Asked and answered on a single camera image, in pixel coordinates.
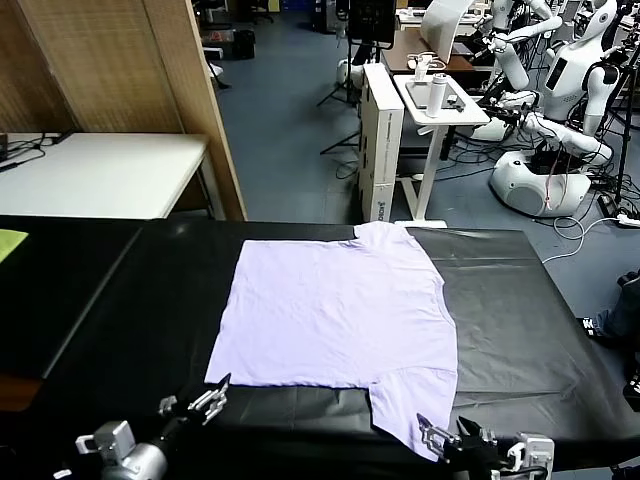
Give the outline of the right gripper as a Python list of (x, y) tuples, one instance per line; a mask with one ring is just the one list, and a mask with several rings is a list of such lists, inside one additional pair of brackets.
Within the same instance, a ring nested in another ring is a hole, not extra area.
[(420, 413), (416, 417), (422, 444), (451, 471), (491, 475), (493, 471), (510, 466), (510, 461), (499, 450), (494, 431), (474, 420), (463, 416), (457, 418), (459, 437), (435, 426)]

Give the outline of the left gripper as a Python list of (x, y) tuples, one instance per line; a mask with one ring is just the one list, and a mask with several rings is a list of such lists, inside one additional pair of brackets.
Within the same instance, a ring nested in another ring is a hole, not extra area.
[(186, 432), (207, 425), (224, 409), (229, 385), (230, 374), (227, 374), (216, 383), (198, 387), (191, 396), (162, 398), (158, 413), (164, 424), (150, 443), (161, 451), (173, 451)]

